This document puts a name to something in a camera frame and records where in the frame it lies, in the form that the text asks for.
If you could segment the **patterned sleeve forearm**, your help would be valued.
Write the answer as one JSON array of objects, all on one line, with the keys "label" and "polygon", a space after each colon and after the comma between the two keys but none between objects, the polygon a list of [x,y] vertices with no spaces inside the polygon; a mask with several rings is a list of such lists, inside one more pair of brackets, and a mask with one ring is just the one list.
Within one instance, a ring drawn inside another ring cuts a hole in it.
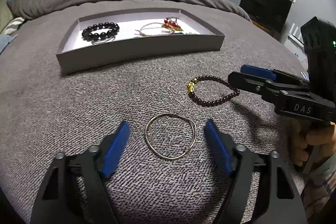
[{"label": "patterned sleeve forearm", "polygon": [[307,223],[335,223],[335,152],[309,174],[301,200]]}]

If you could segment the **person's right hand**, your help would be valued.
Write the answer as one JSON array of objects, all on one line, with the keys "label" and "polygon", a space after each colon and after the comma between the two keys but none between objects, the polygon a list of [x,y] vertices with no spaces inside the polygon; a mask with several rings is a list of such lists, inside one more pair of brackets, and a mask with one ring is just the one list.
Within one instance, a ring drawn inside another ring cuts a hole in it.
[{"label": "person's right hand", "polygon": [[309,121],[289,119],[290,156],[295,166],[302,166],[309,159],[307,147],[319,146],[316,161],[322,163],[335,152],[335,123],[321,129],[310,128]]}]

